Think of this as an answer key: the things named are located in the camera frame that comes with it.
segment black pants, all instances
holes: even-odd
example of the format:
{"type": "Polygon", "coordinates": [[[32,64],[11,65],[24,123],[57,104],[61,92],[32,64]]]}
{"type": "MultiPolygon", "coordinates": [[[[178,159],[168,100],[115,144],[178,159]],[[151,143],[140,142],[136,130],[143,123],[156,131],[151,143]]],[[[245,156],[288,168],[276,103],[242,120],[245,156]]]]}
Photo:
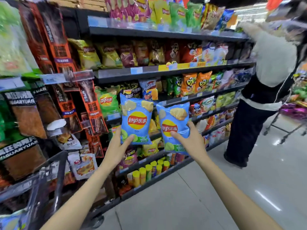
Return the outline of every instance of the black pants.
{"type": "Polygon", "coordinates": [[[263,123],[277,111],[260,110],[240,100],[232,121],[226,154],[237,162],[249,157],[263,123]]]}

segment blue snack bag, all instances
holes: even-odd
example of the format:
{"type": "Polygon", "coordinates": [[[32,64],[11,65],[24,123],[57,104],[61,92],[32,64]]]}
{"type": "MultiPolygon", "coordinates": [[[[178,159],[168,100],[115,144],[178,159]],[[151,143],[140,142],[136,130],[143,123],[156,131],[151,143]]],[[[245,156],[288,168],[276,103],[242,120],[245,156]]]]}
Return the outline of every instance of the blue snack bag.
{"type": "Polygon", "coordinates": [[[157,105],[165,151],[188,155],[181,143],[171,136],[171,131],[178,132],[184,138],[189,137],[190,128],[187,126],[189,106],[189,102],[168,108],[157,105]]]}
{"type": "Polygon", "coordinates": [[[134,135],[131,144],[151,144],[148,130],[151,114],[154,109],[153,102],[138,98],[126,98],[120,94],[122,105],[121,143],[130,135],[134,135]]]}
{"type": "Polygon", "coordinates": [[[229,9],[224,10],[222,17],[220,18],[214,30],[223,31],[226,28],[228,21],[232,17],[233,12],[233,10],[229,9]]]}

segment right hand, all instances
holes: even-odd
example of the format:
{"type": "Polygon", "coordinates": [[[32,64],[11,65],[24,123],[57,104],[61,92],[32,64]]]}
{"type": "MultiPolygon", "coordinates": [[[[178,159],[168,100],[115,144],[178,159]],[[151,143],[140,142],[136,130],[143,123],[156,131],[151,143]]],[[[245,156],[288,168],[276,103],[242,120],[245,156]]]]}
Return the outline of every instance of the right hand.
{"type": "Polygon", "coordinates": [[[198,133],[193,122],[189,121],[187,125],[190,128],[190,136],[188,138],[183,138],[174,131],[171,131],[171,135],[182,144],[194,160],[198,161],[200,158],[207,156],[204,138],[198,133]]]}

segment person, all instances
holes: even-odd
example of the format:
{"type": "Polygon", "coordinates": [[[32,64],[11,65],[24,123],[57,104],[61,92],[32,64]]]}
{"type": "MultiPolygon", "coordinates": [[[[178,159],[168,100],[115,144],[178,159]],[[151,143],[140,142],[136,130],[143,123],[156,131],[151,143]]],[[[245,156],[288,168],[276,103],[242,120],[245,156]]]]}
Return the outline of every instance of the person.
{"type": "MultiPolygon", "coordinates": [[[[282,228],[247,195],[245,195],[209,158],[203,137],[192,122],[187,124],[190,136],[185,139],[177,132],[171,135],[178,139],[190,156],[205,172],[212,186],[221,198],[228,212],[240,230],[282,230],[282,228]]],[[[125,154],[127,146],[133,141],[129,136],[120,144],[121,127],[110,141],[98,170],[84,185],[42,226],[40,230],[78,230],[89,212],[100,188],[108,174],[117,166],[125,154]]]]}
{"type": "Polygon", "coordinates": [[[262,28],[248,22],[238,26],[256,42],[252,51],[257,57],[256,74],[239,97],[224,158],[243,168],[264,122],[281,108],[281,100],[289,94],[301,49],[286,37],[274,35],[279,31],[264,30],[265,23],[262,28]]]}

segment gray floor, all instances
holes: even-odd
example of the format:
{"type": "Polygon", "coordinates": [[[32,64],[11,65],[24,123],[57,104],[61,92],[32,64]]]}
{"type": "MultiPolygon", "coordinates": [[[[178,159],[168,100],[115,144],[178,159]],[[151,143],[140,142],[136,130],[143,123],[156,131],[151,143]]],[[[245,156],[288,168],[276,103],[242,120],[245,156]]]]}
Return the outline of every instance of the gray floor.
{"type": "MultiPolygon", "coordinates": [[[[281,117],[287,130],[295,123],[281,117]]],[[[223,158],[227,143],[209,156],[255,203],[285,230],[307,226],[307,136],[301,131],[283,145],[284,132],[271,128],[259,136],[248,166],[239,169],[223,158]]],[[[238,229],[200,167],[191,163],[105,213],[98,228],[112,230],[238,229]]]]}

